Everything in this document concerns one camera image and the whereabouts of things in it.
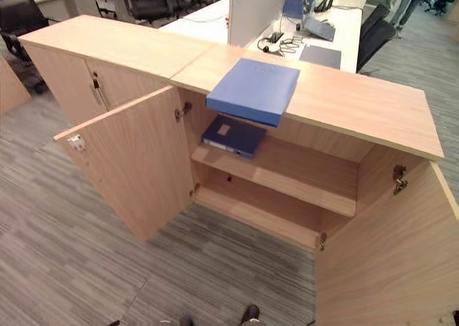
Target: shoe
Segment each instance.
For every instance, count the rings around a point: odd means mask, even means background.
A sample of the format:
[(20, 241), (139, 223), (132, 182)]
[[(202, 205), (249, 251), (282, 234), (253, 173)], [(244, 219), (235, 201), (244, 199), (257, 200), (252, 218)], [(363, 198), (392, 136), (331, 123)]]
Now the shoe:
[(255, 305), (249, 305), (245, 309), (245, 312), (244, 312), (244, 315), (242, 316), (240, 324), (242, 325), (246, 321), (249, 321), (251, 319), (258, 319), (259, 317), (260, 317), (260, 308), (258, 308), (258, 306), (255, 306)]
[(193, 318), (189, 315), (184, 315), (180, 319), (180, 326), (194, 326)]
[(397, 31), (397, 33), (395, 34), (395, 36), (396, 36), (397, 38), (402, 38), (403, 26), (402, 26), (402, 25), (399, 25), (398, 27), (395, 28), (395, 30)]

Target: cabinet side panel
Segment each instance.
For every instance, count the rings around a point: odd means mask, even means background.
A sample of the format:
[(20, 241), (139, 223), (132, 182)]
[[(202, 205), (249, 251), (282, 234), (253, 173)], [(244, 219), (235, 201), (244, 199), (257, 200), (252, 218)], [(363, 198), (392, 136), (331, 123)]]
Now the cabinet side panel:
[(14, 74), (8, 62), (0, 56), (0, 115), (30, 100), (30, 94)]

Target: wooden shelf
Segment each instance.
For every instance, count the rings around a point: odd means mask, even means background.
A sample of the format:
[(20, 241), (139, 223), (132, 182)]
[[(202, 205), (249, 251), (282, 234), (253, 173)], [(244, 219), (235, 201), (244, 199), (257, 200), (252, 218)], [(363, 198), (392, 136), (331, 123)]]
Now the wooden shelf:
[(208, 145), (191, 158), (286, 195), (354, 217), (358, 164), (266, 136), (248, 160)]
[(196, 203), (309, 251), (316, 248), (322, 216), (328, 211), (211, 169)]

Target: blue binder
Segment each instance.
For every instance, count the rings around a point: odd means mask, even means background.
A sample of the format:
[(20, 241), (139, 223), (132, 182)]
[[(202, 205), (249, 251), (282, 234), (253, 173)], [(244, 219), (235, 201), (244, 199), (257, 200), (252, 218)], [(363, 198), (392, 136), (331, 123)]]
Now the blue binder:
[(202, 134), (202, 142), (251, 159), (265, 134), (266, 129), (225, 116), (217, 116)]
[(240, 59), (207, 95), (207, 107), (274, 127), (279, 126), (300, 71)]

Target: wooden countertop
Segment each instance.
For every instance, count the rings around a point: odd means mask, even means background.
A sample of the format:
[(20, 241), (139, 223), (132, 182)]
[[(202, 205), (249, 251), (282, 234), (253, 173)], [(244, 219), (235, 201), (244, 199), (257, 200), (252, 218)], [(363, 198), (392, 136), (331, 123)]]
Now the wooden countertop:
[(241, 57), (301, 70), (286, 117), (431, 160), (444, 157), (425, 94), (412, 87), (223, 44), (172, 81), (208, 93)]
[(415, 88), (91, 16), (20, 40), (129, 67), (204, 94), (241, 57), (297, 68), (301, 74), (286, 117), (431, 160), (443, 158), (425, 94)]
[(122, 21), (77, 16), (20, 37), (21, 42), (170, 78), (214, 45)]

